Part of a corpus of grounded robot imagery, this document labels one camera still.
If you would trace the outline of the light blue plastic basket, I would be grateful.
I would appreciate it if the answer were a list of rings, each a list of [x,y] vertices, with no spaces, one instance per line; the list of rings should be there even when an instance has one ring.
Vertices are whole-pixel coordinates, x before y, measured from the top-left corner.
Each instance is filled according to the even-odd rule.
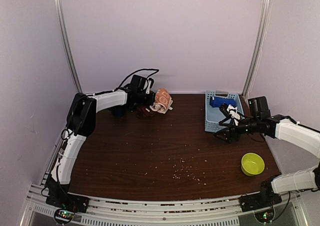
[[[223,126],[219,125],[219,121],[225,118],[224,114],[221,113],[218,107],[210,106],[210,100],[212,97],[216,96],[220,98],[233,99],[235,101],[237,111],[241,114],[244,114],[241,98],[238,94],[226,92],[226,96],[221,96],[217,95],[215,90],[207,90],[205,92],[204,130],[210,133],[215,133],[224,128]]]

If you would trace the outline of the orange patterned towel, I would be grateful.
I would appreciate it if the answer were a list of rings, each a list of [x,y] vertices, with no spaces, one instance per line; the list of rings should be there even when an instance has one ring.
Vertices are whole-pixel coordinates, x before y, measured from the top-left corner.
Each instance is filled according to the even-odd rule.
[[[160,88],[155,94],[155,100],[150,109],[154,112],[165,114],[172,110],[173,99],[165,88]]]

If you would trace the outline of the blue towel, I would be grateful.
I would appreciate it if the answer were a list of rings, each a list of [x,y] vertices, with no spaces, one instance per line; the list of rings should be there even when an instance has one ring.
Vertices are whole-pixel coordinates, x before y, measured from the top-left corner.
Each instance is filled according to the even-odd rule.
[[[236,107],[236,102],[233,98],[222,98],[217,96],[212,96],[209,100],[209,105],[212,108],[219,108],[222,104],[226,104],[227,106],[231,105],[232,107]]]

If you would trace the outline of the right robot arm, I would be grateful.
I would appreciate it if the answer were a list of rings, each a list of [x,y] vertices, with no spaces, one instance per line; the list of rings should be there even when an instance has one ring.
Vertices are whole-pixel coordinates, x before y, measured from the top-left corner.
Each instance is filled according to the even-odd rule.
[[[222,101],[219,110],[225,118],[219,122],[223,129],[214,136],[231,143],[238,141],[242,134],[259,133],[273,139],[289,142],[298,146],[316,158],[320,157],[320,132],[302,125],[291,116],[281,114],[271,115],[266,97],[256,97],[248,100],[250,116],[238,112],[237,108]],[[268,206],[283,192],[320,189],[320,167],[282,174],[261,184],[256,196],[259,206]]]

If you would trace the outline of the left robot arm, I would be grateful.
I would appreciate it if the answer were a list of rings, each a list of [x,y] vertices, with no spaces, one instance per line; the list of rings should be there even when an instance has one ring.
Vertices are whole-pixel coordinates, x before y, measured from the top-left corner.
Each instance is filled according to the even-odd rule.
[[[61,133],[62,145],[45,187],[48,196],[61,208],[72,204],[68,186],[78,153],[96,128],[96,114],[110,110],[113,115],[124,114],[127,108],[152,105],[155,93],[151,90],[154,80],[134,74],[130,83],[121,84],[114,90],[99,93],[77,93],[66,118],[66,127]]]

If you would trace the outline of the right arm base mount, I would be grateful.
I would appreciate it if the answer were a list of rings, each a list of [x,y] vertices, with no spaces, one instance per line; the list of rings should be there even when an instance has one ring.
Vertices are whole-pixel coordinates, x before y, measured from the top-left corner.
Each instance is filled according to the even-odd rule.
[[[262,224],[271,223],[276,219],[275,205],[281,202],[281,196],[275,194],[271,194],[271,196],[266,196],[261,193],[251,195],[244,194],[239,198],[242,212],[253,211],[255,219]]]

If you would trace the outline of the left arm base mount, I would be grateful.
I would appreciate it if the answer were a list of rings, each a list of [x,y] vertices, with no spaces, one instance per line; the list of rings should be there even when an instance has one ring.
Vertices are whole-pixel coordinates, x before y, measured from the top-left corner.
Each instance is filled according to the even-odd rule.
[[[53,219],[60,225],[69,224],[77,213],[86,213],[89,198],[68,194],[67,198],[57,199],[53,195],[46,197],[46,204],[56,207]]]

